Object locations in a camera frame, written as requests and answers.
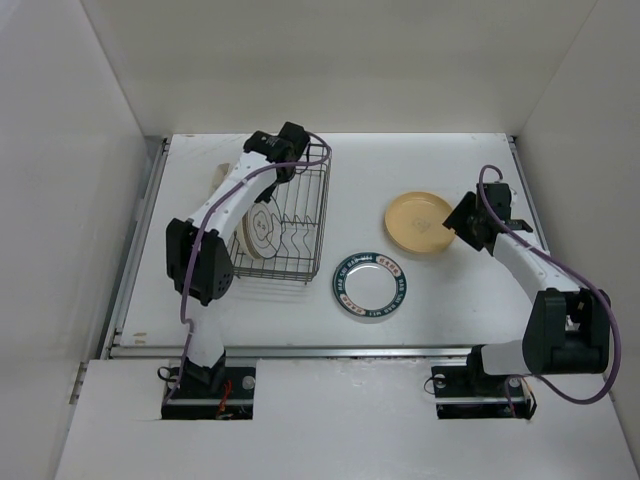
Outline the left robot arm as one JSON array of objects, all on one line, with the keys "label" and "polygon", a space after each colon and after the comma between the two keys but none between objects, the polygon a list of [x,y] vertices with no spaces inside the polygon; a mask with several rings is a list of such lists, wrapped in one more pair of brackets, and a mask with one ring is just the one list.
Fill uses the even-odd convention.
[{"label": "left robot arm", "polygon": [[213,338],[211,321],[187,316],[188,301],[206,307],[226,294],[234,276],[228,244],[236,227],[257,201],[291,181],[309,143],[310,133],[291,122],[275,135],[253,133],[205,204],[166,227],[167,275],[181,295],[180,321],[188,328],[178,377],[188,378],[201,396],[213,396],[223,387],[225,348]]}]

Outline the white bowl green band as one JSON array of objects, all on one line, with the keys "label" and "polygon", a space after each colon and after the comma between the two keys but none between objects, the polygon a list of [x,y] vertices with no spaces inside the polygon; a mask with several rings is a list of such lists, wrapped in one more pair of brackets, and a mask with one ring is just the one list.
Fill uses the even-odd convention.
[{"label": "white bowl green band", "polygon": [[378,252],[359,252],[342,260],[331,288],[339,307],[363,324],[382,323],[394,315],[408,290],[400,264]]}]

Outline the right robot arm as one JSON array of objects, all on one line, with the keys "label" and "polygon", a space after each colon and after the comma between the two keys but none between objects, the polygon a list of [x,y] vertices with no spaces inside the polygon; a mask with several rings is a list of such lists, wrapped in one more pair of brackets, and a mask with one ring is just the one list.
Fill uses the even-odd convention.
[{"label": "right robot arm", "polygon": [[443,226],[502,264],[532,303],[523,337],[472,349],[463,369],[477,394],[500,376],[592,374],[606,370],[610,324],[602,303],[543,256],[532,227],[511,217],[512,191],[484,183],[465,194]]}]

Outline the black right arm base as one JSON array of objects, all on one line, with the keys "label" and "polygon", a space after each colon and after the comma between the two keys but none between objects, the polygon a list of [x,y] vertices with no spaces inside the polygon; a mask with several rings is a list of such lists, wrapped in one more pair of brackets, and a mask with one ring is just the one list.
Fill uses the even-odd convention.
[{"label": "black right arm base", "polygon": [[464,366],[433,366],[428,384],[439,420],[531,420],[537,410],[535,395],[519,378],[473,378]]}]

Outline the yellow plate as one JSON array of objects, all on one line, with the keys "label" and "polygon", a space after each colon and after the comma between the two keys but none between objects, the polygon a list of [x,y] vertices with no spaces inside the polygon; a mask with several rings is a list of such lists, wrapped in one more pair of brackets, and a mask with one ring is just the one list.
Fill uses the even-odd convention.
[{"label": "yellow plate", "polygon": [[453,209],[441,197],[428,192],[408,192],[391,201],[384,214],[388,236],[401,249],[431,254],[449,247],[455,238],[443,226]]}]

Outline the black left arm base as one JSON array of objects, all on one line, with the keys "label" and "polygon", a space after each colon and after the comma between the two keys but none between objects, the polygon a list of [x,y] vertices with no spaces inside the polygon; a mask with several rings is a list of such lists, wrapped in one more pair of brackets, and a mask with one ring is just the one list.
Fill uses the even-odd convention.
[{"label": "black left arm base", "polygon": [[163,420],[252,420],[256,368],[226,367],[214,389],[189,377],[181,377],[171,398],[161,405]]}]

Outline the cream white plate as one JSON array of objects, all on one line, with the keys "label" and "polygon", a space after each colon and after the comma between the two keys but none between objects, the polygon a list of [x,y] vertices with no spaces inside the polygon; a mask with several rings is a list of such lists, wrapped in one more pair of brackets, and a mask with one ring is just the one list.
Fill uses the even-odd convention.
[{"label": "cream white plate", "polygon": [[238,225],[237,233],[240,248],[246,256],[253,259],[251,238],[247,231],[247,215],[244,215]]}]

